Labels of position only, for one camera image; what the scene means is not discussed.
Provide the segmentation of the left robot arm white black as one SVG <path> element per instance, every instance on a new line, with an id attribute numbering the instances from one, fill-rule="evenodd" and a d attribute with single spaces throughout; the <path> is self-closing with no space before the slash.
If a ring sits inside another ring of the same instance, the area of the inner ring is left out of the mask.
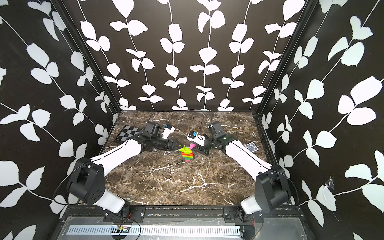
<path id="1" fill-rule="evenodd" d="M 126 218 L 130 214 L 130 204 L 123 198 L 106 189 L 105 177 L 126 160 L 145 151 L 177 151 L 182 145 L 169 139 L 175 127 L 155 122 L 147 122 L 142 129 L 124 126 L 116 137 L 119 146 L 99 156 L 77 160 L 69 175 L 67 191 L 87 205 L 101 207 L 109 214 Z"/>

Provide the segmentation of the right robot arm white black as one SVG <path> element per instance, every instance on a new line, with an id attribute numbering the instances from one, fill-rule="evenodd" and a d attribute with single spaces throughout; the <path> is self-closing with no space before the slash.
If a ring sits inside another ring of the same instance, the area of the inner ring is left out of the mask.
<path id="1" fill-rule="evenodd" d="M 244 217 L 256 212 L 269 213 L 294 199 L 292 185 L 282 167 L 261 160 L 233 135 L 228 135 L 220 122 L 209 124 L 208 129 L 210 136 L 201 136 L 191 131 L 188 140 L 196 144 L 196 149 L 205 155 L 211 149 L 222 151 L 240 164 L 255 181 L 254 194 L 238 204 L 239 212 Z"/>

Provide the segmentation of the pink square lego brick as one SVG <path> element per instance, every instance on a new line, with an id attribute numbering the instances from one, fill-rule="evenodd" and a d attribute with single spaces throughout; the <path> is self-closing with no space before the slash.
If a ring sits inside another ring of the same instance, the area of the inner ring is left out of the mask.
<path id="1" fill-rule="evenodd" d="M 189 149 L 192 150 L 193 148 L 196 147 L 196 144 L 190 143 Z"/>

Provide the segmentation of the lime small lego brick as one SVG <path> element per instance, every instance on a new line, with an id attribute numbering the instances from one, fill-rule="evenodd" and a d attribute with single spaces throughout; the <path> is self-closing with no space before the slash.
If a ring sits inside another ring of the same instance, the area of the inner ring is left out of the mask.
<path id="1" fill-rule="evenodd" d="M 190 149 L 186 146 L 183 146 L 182 148 L 178 149 L 179 152 L 187 153 Z"/>

